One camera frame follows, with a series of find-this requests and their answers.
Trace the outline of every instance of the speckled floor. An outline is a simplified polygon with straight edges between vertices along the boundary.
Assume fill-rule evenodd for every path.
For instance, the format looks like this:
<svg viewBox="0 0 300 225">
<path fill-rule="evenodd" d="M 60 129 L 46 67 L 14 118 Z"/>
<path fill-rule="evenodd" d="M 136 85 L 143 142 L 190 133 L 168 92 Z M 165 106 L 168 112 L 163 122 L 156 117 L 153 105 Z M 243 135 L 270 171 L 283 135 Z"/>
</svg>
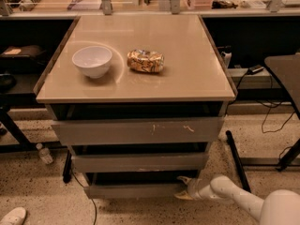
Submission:
<svg viewBox="0 0 300 225">
<path fill-rule="evenodd" d="M 211 178 L 223 173 L 240 185 L 233 165 L 230 147 L 225 143 L 225 131 L 234 136 L 238 151 L 243 157 L 277 158 L 280 152 L 292 145 L 300 137 L 299 120 L 294 115 L 285 127 L 276 133 L 262 133 L 265 115 L 229 115 L 213 142 L 210 158 L 202 178 Z M 263 129 L 278 129 L 289 114 L 268 116 Z M 34 138 L 52 136 L 48 129 L 34 129 Z M 26 208 L 26 225 L 92 225 L 95 207 L 85 196 L 82 187 L 74 178 L 68 184 L 62 180 L 66 150 L 52 151 L 55 162 L 44 165 L 37 152 L 0 155 L 0 217 L 16 206 Z M 270 192 L 286 188 L 300 193 L 300 168 L 288 168 L 277 172 L 274 168 L 247 169 L 247 179 L 252 193 L 265 198 Z M 84 184 L 79 173 L 75 175 Z M 95 200 L 97 208 L 96 224 L 202 224 L 232 225 L 256 224 L 237 205 L 224 205 L 209 201 L 181 201 L 175 198 Z"/>
</svg>

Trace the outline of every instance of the clear bottle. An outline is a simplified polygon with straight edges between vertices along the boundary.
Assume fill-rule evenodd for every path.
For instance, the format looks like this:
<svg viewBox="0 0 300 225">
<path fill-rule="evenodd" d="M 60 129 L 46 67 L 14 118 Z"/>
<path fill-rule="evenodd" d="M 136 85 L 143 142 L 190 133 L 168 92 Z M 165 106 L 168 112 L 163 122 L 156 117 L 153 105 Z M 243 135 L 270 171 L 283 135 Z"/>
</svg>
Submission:
<svg viewBox="0 0 300 225">
<path fill-rule="evenodd" d="M 38 155 L 42 159 L 42 161 L 46 164 L 53 163 L 53 156 L 50 153 L 49 148 L 43 147 L 42 143 L 38 143 L 36 145 L 36 148 L 38 150 Z"/>
</svg>

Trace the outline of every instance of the white bowl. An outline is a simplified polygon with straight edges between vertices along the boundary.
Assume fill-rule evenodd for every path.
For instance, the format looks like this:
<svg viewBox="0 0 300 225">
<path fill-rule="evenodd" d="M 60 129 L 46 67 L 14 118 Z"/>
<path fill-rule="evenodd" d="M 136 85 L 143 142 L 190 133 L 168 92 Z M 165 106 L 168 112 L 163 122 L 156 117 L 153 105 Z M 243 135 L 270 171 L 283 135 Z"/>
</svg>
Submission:
<svg viewBox="0 0 300 225">
<path fill-rule="evenodd" d="M 91 46 L 76 51 L 72 61 L 76 68 L 92 79 L 102 77 L 111 66 L 113 53 L 101 46 Z"/>
</svg>

